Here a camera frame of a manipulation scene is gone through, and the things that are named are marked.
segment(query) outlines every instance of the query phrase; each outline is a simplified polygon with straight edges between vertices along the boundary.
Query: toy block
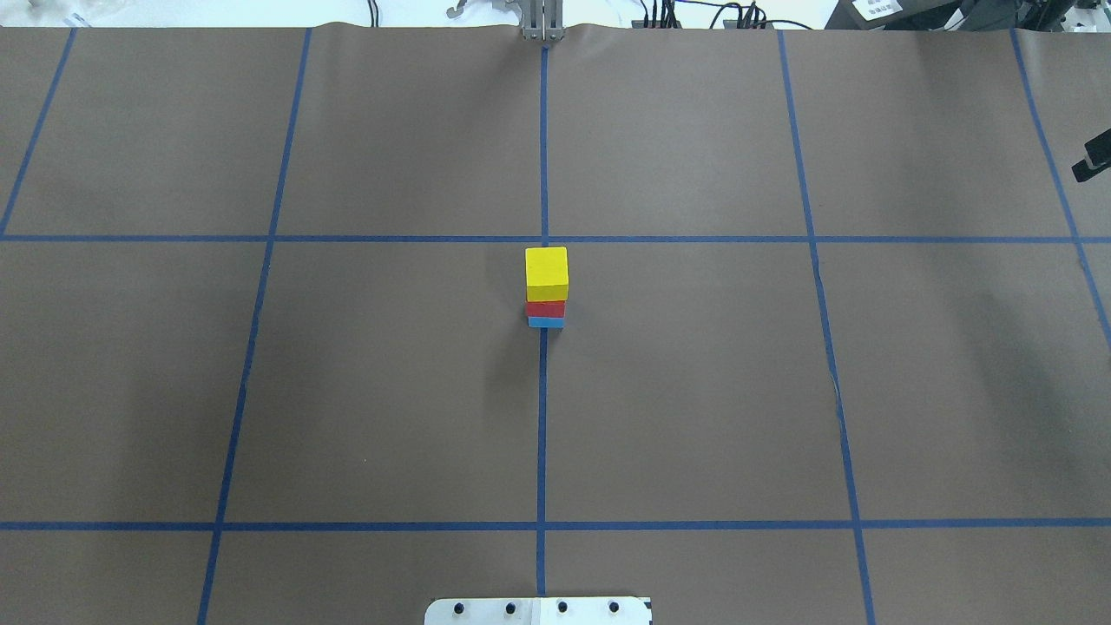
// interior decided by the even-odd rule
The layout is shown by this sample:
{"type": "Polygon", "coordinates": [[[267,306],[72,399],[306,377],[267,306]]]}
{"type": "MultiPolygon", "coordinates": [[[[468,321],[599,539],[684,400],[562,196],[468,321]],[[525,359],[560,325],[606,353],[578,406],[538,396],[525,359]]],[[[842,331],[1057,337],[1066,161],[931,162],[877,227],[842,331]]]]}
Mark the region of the toy block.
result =
{"type": "Polygon", "coordinates": [[[562,329],[563,317],[529,317],[530,329],[562,329]]]}
{"type": "Polygon", "coordinates": [[[524,302],[526,317],[564,317],[567,315],[565,301],[527,301],[524,302]]]}
{"type": "Polygon", "coordinates": [[[565,246],[530,246],[524,250],[527,301],[565,300],[569,283],[565,246]]]}

